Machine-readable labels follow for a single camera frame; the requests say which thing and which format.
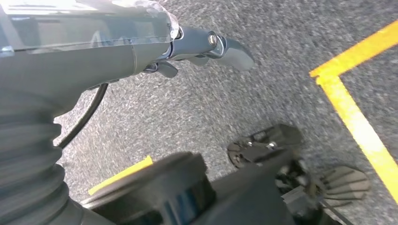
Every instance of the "black cable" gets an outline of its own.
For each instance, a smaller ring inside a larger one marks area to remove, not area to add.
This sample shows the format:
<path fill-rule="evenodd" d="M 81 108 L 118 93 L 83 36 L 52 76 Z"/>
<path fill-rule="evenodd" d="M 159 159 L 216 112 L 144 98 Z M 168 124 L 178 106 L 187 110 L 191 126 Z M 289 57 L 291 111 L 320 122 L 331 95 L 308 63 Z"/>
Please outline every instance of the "black cable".
<path fill-rule="evenodd" d="M 90 107 L 88 108 L 87 112 L 79 120 L 79 122 L 75 125 L 75 127 L 72 129 L 72 131 L 64 139 L 62 139 L 62 141 L 58 144 L 57 147 L 64 149 L 80 133 L 80 131 L 86 126 L 88 121 L 94 115 L 95 111 L 97 111 L 98 106 L 101 104 L 102 99 L 104 98 L 107 89 L 108 89 L 107 83 L 102 84 L 98 88 L 98 91 L 95 94 L 95 97 L 94 97 Z"/>

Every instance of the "black bracket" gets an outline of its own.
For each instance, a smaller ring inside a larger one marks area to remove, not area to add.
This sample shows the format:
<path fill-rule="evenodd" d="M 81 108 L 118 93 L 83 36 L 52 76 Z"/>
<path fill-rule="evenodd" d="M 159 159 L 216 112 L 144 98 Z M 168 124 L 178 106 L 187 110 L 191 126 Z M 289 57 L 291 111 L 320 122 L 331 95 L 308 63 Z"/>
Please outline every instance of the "black bracket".
<path fill-rule="evenodd" d="M 302 143 L 303 137 L 296 127 L 278 124 L 243 137 L 227 147 L 228 156 L 237 168 L 249 163 L 261 163 L 280 150 L 289 149 Z"/>

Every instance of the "yellow floor marking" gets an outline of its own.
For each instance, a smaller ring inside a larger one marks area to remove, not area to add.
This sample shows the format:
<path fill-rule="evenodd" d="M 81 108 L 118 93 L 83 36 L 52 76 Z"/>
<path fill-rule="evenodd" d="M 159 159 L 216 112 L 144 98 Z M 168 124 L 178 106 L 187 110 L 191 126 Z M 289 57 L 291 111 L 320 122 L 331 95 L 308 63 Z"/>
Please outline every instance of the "yellow floor marking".
<path fill-rule="evenodd" d="M 370 164 L 398 204 L 398 165 L 338 76 L 317 79 Z"/>
<path fill-rule="evenodd" d="M 95 187 L 91 188 L 88 191 L 88 193 L 90 195 L 93 195 L 95 192 L 97 192 L 101 188 L 106 187 L 106 186 L 112 184 L 113 182 L 115 182 L 117 180 L 120 180 L 121 178 L 126 177 L 126 176 L 128 176 L 130 174 L 133 174 L 133 173 L 135 173 L 135 172 L 137 172 L 139 170 L 142 170 L 142 169 L 144 169 L 144 168 L 146 168 L 146 167 L 148 167 L 148 166 L 150 166 L 152 164 L 153 164 L 152 158 L 150 156 L 147 156 L 143 161 L 141 161 L 141 162 L 139 162 L 139 163 L 137 163 L 137 164 L 125 169 L 125 170 L 123 170 L 122 172 L 116 174 L 115 176 L 113 176 L 113 177 L 103 181 L 102 183 L 96 185 Z"/>
<path fill-rule="evenodd" d="M 310 72 L 398 204 L 398 165 L 338 76 L 398 44 L 398 20 Z"/>
<path fill-rule="evenodd" d="M 339 76 L 398 44 L 398 20 L 310 72 L 311 77 Z"/>

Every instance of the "yellow tape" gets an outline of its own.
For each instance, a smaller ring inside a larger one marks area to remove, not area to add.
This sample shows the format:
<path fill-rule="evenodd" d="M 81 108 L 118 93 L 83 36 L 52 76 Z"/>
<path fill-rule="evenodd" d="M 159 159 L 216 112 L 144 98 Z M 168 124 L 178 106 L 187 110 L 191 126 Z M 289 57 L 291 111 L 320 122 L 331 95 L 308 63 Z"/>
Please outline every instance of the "yellow tape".
<path fill-rule="evenodd" d="M 355 141 L 398 204 L 398 165 L 362 114 L 339 77 L 319 77 L 323 88 Z"/>
<path fill-rule="evenodd" d="M 151 159 L 150 156 L 147 156 L 143 161 L 123 170 L 122 172 L 118 173 L 117 175 L 105 180 L 104 182 L 100 183 L 99 185 L 96 185 L 95 187 L 91 188 L 88 193 L 90 195 L 93 195 L 95 192 L 97 192 L 98 190 L 100 190 L 103 187 L 106 187 L 110 184 L 112 184 L 113 182 L 120 180 L 123 177 L 126 177 L 130 174 L 133 174 L 139 170 L 144 169 L 145 167 L 148 167 L 150 165 L 153 164 L 153 161 Z"/>
<path fill-rule="evenodd" d="M 398 165 L 338 76 L 398 44 L 398 20 L 310 72 L 398 204 Z"/>
<path fill-rule="evenodd" d="M 314 69 L 310 76 L 340 76 L 397 44 L 398 20 Z"/>

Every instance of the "clear plastic wrap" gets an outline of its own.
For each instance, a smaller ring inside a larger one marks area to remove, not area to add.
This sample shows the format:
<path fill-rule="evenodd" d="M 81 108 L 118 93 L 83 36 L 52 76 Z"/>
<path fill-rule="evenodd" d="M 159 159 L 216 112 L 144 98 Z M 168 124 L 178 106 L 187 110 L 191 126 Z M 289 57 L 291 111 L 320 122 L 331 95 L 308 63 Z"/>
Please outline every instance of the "clear plastic wrap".
<path fill-rule="evenodd" d="M 0 57 L 171 42 L 178 21 L 149 0 L 2 0 Z"/>

